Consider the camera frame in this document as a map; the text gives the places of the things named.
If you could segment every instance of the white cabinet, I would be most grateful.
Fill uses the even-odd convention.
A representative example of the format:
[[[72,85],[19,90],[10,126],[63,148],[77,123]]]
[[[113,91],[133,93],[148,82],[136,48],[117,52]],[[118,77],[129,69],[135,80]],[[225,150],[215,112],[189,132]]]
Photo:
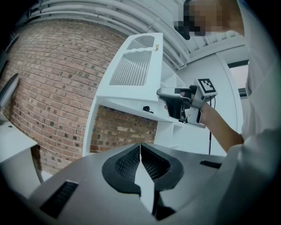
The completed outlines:
[[[151,120],[180,124],[169,117],[165,103],[156,94],[160,87],[184,87],[162,58],[161,33],[128,37],[104,74],[96,93],[99,104]],[[153,113],[144,111],[145,106]]]
[[[184,126],[184,124],[158,122],[154,144],[180,150]]]
[[[162,33],[129,36],[106,70],[96,96],[157,103],[162,59]]]

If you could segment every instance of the white panel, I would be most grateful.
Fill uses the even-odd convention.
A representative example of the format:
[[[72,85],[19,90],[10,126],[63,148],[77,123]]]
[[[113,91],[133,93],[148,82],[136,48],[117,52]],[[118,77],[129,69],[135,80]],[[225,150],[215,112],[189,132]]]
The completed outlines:
[[[25,198],[29,198],[33,191],[40,186],[30,149],[2,162],[0,170],[8,186]]]
[[[109,85],[145,85],[151,51],[129,52],[122,56]]]
[[[169,148],[171,146],[173,136],[173,127],[174,123],[158,122],[154,144]]]
[[[195,78],[210,78],[214,83],[218,95],[216,96],[216,110],[222,118],[237,131],[238,120],[241,123],[243,118],[237,118],[237,103],[234,96],[239,97],[238,90],[233,92],[231,81],[216,55],[189,63],[186,68],[177,72],[183,80],[186,87],[193,84]],[[182,140],[182,151],[197,152],[208,154],[209,149],[209,130],[196,128],[191,125],[184,127],[184,137]],[[211,154],[224,156],[225,152],[216,141],[212,138]]]
[[[139,43],[153,47],[129,49],[136,38]],[[120,47],[108,66],[97,90],[97,97],[158,102],[156,91],[160,88],[163,59],[163,34],[132,35]]]

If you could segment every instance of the vent slot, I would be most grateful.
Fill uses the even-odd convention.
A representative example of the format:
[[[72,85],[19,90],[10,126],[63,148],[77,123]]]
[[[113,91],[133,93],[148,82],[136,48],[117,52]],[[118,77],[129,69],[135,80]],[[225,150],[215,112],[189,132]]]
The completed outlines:
[[[130,43],[127,50],[153,47],[153,43],[154,37],[152,36],[138,37]]]
[[[145,85],[151,59],[151,51],[124,54],[119,61],[109,85]]]
[[[55,194],[41,206],[40,210],[53,218],[57,218],[77,187],[77,183],[71,181],[64,182]]]
[[[200,164],[203,166],[212,167],[212,168],[216,168],[216,169],[219,169],[221,166],[221,163],[215,163],[215,162],[210,162],[210,161],[206,161],[206,160],[201,161]]]

